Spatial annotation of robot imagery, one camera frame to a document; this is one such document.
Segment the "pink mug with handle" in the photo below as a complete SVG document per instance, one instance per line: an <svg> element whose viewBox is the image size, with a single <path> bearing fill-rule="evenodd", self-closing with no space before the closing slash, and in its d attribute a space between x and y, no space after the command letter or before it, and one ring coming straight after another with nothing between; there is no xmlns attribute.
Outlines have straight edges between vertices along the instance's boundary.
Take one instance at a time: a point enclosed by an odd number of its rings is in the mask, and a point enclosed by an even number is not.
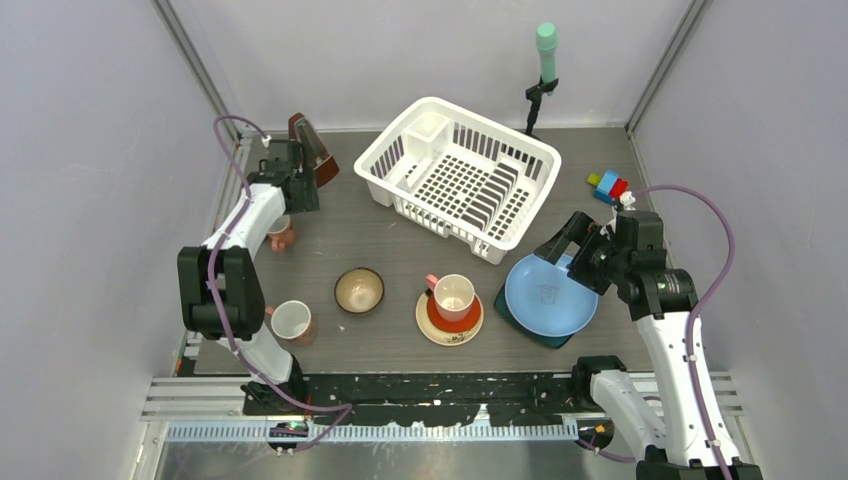
<svg viewBox="0 0 848 480"><path fill-rule="evenodd" d="M274 252L282 252L292 246L296 241L296 232L290 215L283 215L276 219L267 232L271 249Z"/></svg>

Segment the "white plastic dish rack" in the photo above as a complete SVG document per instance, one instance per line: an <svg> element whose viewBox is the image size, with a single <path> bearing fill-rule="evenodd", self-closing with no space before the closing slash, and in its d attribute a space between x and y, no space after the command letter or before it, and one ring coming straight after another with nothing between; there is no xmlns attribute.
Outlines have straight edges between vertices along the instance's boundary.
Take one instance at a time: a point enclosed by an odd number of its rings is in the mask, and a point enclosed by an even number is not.
<svg viewBox="0 0 848 480"><path fill-rule="evenodd" d="M562 164L553 147L438 97L400 113L354 162L372 199L490 264L515 249Z"/></svg>

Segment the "pink cup white inside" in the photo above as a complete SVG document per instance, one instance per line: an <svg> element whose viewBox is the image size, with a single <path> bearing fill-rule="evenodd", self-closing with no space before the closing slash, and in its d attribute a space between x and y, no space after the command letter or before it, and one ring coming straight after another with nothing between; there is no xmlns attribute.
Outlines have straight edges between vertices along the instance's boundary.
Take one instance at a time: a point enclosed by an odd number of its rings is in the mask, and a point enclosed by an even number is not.
<svg viewBox="0 0 848 480"><path fill-rule="evenodd" d="M442 277L430 274L425 277L425 282L432 292L437 312L443 319L457 322L469 314L476 299L476 291L467 277L460 274Z"/></svg>

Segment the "brown ceramic bowl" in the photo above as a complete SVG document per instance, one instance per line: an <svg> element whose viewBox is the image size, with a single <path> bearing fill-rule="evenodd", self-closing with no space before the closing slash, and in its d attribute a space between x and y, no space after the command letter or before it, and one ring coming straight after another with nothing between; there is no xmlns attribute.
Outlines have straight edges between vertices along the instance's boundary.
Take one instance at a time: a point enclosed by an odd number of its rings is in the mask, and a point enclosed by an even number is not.
<svg viewBox="0 0 848 480"><path fill-rule="evenodd" d="M383 278L374 270L354 268L338 277L334 285L334 299L344 312L364 315L375 310L385 296Z"/></svg>

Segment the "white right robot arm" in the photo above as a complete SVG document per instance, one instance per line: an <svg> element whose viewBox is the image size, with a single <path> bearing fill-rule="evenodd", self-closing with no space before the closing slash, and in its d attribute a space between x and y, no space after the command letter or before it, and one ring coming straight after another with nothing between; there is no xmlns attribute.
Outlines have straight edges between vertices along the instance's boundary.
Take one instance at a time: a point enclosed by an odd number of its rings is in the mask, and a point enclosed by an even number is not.
<svg viewBox="0 0 848 480"><path fill-rule="evenodd" d="M662 411L634 391L614 355L578 359L572 400L604 410L631 449L639 479L759 479L760 467L742 459L716 399L692 277L668 267L663 240L655 212L620 211L602 225L577 211L535 249L553 264L575 244L569 278L599 295L616 287L648 349Z"/></svg>

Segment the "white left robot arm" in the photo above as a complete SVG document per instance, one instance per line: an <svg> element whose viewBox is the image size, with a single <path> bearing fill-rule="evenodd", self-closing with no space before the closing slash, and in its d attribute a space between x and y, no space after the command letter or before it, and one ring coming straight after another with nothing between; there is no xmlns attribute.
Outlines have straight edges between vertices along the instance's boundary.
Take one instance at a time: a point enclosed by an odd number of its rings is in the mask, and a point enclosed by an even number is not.
<svg viewBox="0 0 848 480"><path fill-rule="evenodd" d="M246 175L239 203L222 225L201 245L178 253L178 284L186 329L228 348L248 369L247 394L268 397L280 412L293 414L305 405L307 384L296 357L265 323L254 259L274 226L319 203L303 146L269 138L263 144L266 156Z"/></svg>

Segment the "brown wooden metronome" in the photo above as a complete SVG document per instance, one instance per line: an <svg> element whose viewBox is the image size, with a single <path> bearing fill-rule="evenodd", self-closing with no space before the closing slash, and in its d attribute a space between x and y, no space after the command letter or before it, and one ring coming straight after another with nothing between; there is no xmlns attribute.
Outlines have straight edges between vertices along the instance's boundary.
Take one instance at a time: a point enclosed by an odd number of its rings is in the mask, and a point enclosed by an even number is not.
<svg viewBox="0 0 848 480"><path fill-rule="evenodd" d="M290 140L297 141L303 147L304 162L312 168L317 187L322 188L331 182L339 173L339 166L304 114L296 113L289 118L288 134Z"/></svg>

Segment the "colourful toy blocks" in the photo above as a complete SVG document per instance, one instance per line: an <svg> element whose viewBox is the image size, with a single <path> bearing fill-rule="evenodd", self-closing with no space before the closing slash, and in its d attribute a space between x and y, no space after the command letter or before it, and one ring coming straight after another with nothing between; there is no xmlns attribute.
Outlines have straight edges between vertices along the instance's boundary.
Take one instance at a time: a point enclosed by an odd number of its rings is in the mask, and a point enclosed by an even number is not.
<svg viewBox="0 0 848 480"><path fill-rule="evenodd" d="M587 183L594 188L593 197L608 205L613 205L629 187L629 182L612 170L603 175L591 173Z"/></svg>

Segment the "light blue plate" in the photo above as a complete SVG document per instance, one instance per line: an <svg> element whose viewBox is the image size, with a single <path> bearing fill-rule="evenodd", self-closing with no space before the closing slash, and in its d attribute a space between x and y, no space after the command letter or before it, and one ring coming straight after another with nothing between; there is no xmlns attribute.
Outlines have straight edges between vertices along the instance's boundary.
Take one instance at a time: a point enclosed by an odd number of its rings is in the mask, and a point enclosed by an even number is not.
<svg viewBox="0 0 848 480"><path fill-rule="evenodd" d="M568 276L572 257L551 264L530 254L519 260L505 281L505 300L516 321L544 337L571 336L594 317L599 295Z"/></svg>

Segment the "dark green square plate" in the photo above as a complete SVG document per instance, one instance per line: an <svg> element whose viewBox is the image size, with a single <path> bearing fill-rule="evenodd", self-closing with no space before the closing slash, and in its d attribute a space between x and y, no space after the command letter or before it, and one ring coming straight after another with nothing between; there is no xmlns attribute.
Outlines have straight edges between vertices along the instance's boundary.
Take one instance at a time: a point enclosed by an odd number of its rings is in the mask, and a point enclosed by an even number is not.
<svg viewBox="0 0 848 480"><path fill-rule="evenodd" d="M505 286L502 285L495 300L494 300L494 308L498 315L511 327L513 327L517 332L524 335L525 337L533 340L534 342L541 344L547 348L558 350L562 348L566 343L568 343L573 335L559 336L559 337L549 337L543 336L536 333L533 333L522 326L517 319L511 313L507 302L506 302L506 292Z"/></svg>

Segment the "orange saucer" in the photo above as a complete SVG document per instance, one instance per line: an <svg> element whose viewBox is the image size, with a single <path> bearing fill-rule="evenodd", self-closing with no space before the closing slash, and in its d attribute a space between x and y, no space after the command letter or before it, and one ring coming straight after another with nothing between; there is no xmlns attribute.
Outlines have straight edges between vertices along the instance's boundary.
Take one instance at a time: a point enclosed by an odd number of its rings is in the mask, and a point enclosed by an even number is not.
<svg viewBox="0 0 848 480"><path fill-rule="evenodd" d="M471 308L460 320L451 321L441 316L433 295L427 301L427 316L431 324L447 333L461 333L472 330L483 318L483 308L478 296L475 296Z"/></svg>

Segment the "cream patterned plate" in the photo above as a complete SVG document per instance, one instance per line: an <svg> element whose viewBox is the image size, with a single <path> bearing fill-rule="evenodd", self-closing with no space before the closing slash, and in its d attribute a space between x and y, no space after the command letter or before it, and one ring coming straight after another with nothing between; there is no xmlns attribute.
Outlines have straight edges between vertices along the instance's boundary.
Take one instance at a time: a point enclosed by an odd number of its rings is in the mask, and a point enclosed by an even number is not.
<svg viewBox="0 0 848 480"><path fill-rule="evenodd" d="M430 295L432 295L432 293L429 290L426 290L419 296L415 306L416 324L420 332L428 340L441 346L459 346L469 342L480 332L485 318L484 309L483 318L472 330L461 333L447 333L434 327L427 316L427 301Z"/></svg>

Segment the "green microphone on stand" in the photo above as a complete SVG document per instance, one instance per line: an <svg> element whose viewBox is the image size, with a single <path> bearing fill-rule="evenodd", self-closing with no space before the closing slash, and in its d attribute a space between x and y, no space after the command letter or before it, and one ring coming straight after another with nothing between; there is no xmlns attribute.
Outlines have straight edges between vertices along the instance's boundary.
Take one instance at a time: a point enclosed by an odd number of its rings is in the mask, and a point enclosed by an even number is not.
<svg viewBox="0 0 848 480"><path fill-rule="evenodd" d="M550 96L556 89L559 79L556 74L556 50L558 30L551 22L541 23L535 34L535 46L540 59L539 80L525 91L525 99L530 102L524 133L533 137L543 98Z"/></svg>

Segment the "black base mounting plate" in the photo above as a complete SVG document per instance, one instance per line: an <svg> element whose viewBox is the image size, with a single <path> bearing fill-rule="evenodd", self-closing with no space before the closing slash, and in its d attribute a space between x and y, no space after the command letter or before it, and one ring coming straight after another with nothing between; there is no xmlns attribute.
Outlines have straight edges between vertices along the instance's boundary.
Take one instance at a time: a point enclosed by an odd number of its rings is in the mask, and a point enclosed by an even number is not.
<svg viewBox="0 0 848 480"><path fill-rule="evenodd" d="M448 427L487 412L493 425L546 426L563 414L600 413L568 374L312 374L294 397L310 406L350 404L344 425Z"/></svg>

